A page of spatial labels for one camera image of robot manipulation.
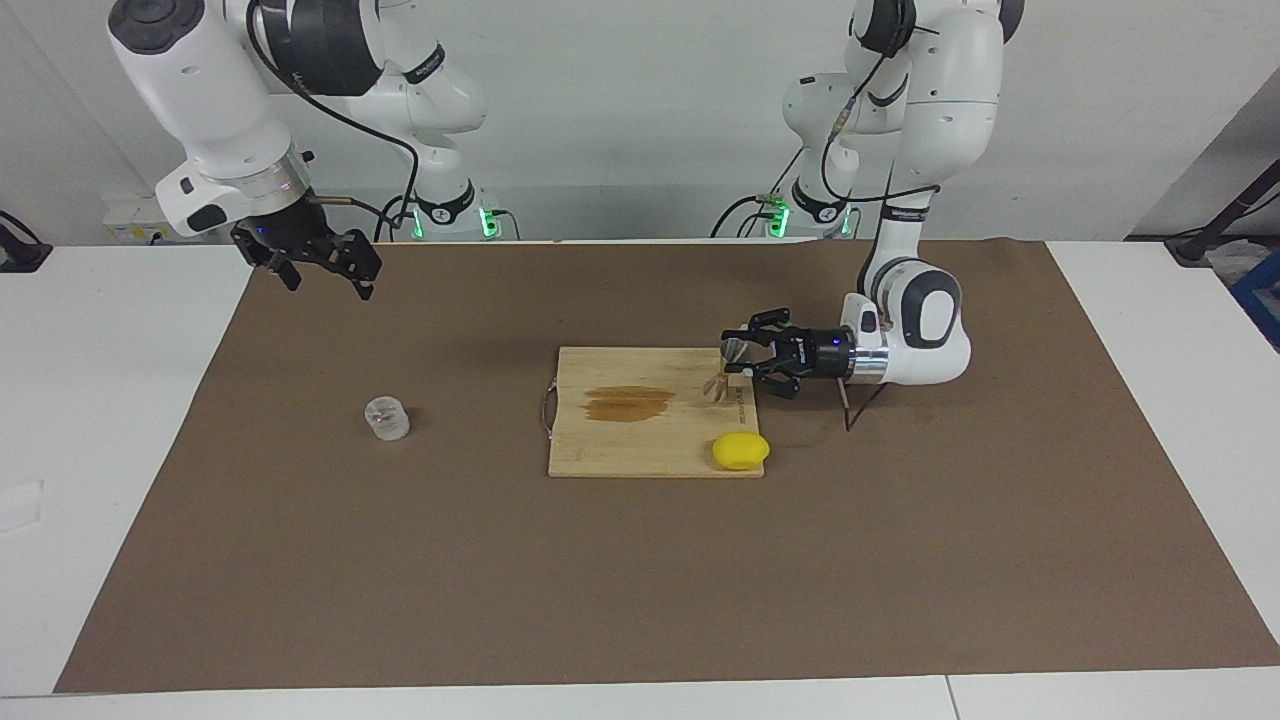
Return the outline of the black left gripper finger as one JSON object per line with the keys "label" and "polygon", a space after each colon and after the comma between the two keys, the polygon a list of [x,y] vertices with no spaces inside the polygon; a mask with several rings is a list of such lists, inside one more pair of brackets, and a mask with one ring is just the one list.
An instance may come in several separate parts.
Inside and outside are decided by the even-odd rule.
{"label": "black left gripper finger", "polygon": [[771,343],[790,324],[791,311],[788,307],[777,307],[758,313],[736,331],[723,331],[722,341],[742,341],[749,343]]}
{"label": "black left gripper finger", "polygon": [[791,400],[799,393],[799,379],[777,373],[765,373],[750,363],[726,363],[723,368],[724,384],[730,388],[751,386],[754,391],[774,397]]}

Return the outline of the steel double jigger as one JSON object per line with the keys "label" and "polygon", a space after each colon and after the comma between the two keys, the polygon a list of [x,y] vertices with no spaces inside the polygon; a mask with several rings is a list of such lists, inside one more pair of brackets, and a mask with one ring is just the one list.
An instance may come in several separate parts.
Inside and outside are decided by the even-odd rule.
{"label": "steel double jigger", "polygon": [[750,348],[744,340],[722,340],[719,345],[719,369],[701,387],[701,392],[719,402],[731,389],[742,389],[753,384],[749,372],[728,370],[735,363],[749,364]]}

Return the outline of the clear glass cup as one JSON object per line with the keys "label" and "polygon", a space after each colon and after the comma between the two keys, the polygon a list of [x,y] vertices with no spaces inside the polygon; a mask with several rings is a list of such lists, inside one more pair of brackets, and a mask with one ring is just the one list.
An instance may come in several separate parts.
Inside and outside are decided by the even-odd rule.
{"label": "clear glass cup", "polygon": [[396,397],[372,398],[365,406],[364,416],[372,433],[385,442],[403,439],[411,430],[410,415],[404,405]]}

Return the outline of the yellow lemon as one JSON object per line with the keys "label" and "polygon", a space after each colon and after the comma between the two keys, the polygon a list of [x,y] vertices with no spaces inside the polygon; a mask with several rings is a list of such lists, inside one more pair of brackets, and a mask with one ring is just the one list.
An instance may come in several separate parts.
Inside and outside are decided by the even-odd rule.
{"label": "yellow lemon", "polygon": [[726,471],[762,470],[771,451],[771,443],[763,436],[745,430],[722,434],[710,445],[713,460]]}

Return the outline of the bamboo cutting board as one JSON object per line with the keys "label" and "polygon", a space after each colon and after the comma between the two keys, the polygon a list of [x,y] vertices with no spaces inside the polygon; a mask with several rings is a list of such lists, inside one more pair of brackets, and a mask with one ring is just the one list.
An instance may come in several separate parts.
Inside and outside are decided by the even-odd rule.
{"label": "bamboo cutting board", "polygon": [[765,464],[726,471],[710,455],[722,434],[763,436],[751,386],[731,389],[719,402],[701,392],[719,368],[714,347],[561,347],[549,477],[762,478]]}

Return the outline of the brown table mat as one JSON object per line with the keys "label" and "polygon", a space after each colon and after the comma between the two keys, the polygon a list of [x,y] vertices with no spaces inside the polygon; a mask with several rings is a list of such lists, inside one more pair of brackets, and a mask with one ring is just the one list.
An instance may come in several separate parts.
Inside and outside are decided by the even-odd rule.
{"label": "brown table mat", "polygon": [[1280,664],[1047,247],[922,252],[968,372],[852,430],[829,383],[763,398],[762,479],[549,478],[558,351],[827,325],[864,243],[385,246],[367,302],[255,272],[56,691]]}

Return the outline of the white paper label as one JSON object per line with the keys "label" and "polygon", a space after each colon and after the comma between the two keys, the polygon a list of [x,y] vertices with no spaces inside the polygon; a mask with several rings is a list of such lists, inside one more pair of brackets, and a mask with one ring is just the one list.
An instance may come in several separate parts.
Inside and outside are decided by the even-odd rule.
{"label": "white paper label", "polygon": [[38,524],[44,501],[44,483],[26,480],[0,487],[0,536]]}

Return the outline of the black tripod stand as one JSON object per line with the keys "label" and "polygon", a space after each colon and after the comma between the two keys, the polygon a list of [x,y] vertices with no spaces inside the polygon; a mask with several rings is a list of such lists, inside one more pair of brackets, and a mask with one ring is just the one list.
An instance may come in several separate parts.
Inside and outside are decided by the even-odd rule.
{"label": "black tripod stand", "polygon": [[1164,247],[1180,266],[1204,266],[1204,256],[1222,245],[1228,228],[1280,200],[1280,158],[1272,161],[1206,225],[1162,238]]}

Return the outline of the white wall socket box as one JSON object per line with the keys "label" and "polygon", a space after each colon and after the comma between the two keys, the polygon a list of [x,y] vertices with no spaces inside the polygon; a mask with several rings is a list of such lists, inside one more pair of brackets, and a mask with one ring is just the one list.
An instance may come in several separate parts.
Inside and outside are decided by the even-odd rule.
{"label": "white wall socket box", "polygon": [[193,241],[175,231],[156,199],[106,197],[102,202],[102,225],[116,243],[159,246]]}

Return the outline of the black clamp mount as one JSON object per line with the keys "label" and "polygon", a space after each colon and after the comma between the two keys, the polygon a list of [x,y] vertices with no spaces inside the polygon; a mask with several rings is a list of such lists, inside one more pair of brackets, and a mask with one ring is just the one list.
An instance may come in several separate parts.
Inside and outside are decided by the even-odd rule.
{"label": "black clamp mount", "polygon": [[24,222],[0,210],[0,273],[35,273],[51,252]]}

